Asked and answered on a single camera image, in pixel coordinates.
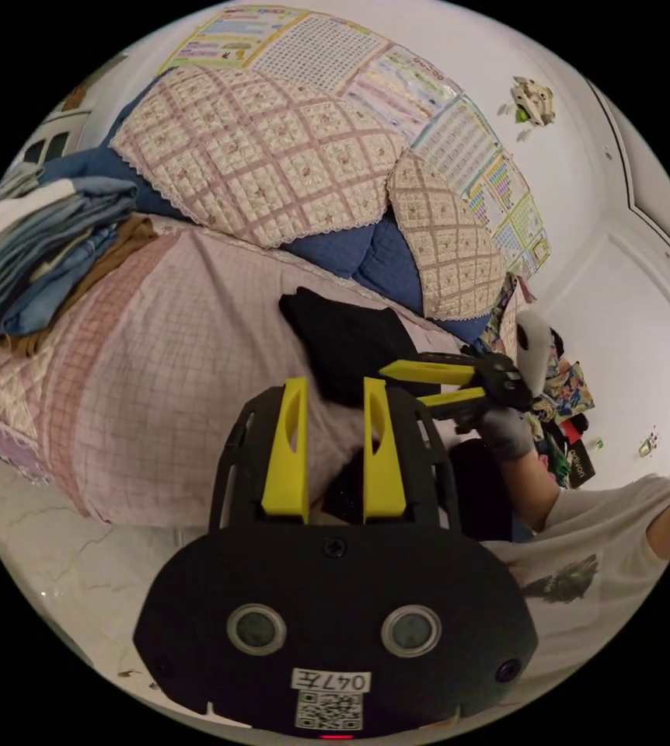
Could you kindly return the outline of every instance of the hand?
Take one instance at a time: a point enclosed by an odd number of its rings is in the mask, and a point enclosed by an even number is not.
[[[488,410],[477,432],[500,462],[516,461],[535,449],[532,429],[517,410]]]

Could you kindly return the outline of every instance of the round camera lens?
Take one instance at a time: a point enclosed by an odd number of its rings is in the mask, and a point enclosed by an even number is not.
[[[275,624],[260,612],[245,614],[236,623],[239,639],[250,647],[265,647],[275,640]]]
[[[413,658],[433,650],[441,636],[439,618],[424,606],[403,606],[382,625],[382,642],[393,655]]]
[[[392,638],[406,650],[416,650],[425,645],[433,632],[431,622],[422,614],[405,614],[395,622]]]
[[[286,640],[286,625],[280,614],[259,604],[240,606],[229,617],[226,632],[232,644],[249,655],[270,655]]]

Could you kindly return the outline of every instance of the person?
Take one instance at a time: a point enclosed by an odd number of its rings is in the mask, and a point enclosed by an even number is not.
[[[482,543],[519,582],[539,646],[499,706],[429,726],[446,726],[447,735],[491,723],[560,684],[622,629],[670,560],[670,479],[570,492],[550,479],[514,410],[488,412],[478,435],[516,516],[536,534],[526,543]]]

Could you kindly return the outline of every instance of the marble floor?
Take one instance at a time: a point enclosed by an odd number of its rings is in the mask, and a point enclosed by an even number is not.
[[[318,521],[328,522],[321,516]],[[174,720],[240,744],[291,746],[311,740],[253,730],[165,697],[132,643],[146,592],[166,561],[203,532],[110,527],[84,518],[57,488],[27,482],[0,459],[0,557],[22,594],[64,644],[127,694]],[[452,735],[451,728],[441,738]],[[433,730],[373,744],[434,743]]]

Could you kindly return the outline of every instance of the educational poster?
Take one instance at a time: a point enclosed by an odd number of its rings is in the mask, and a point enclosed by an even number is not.
[[[276,5],[241,5],[222,10],[172,54],[159,73],[183,64],[244,68],[307,11]]]
[[[355,23],[309,13],[286,26],[276,43],[255,57],[252,67],[337,94],[388,44],[384,37]]]
[[[477,107],[462,95],[429,123],[413,150],[464,195],[501,151],[501,143]]]
[[[461,92],[432,64],[394,44],[359,70],[341,95],[413,143]]]
[[[508,269],[528,280],[547,260],[550,246],[529,186],[508,153],[482,171],[466,199]]]

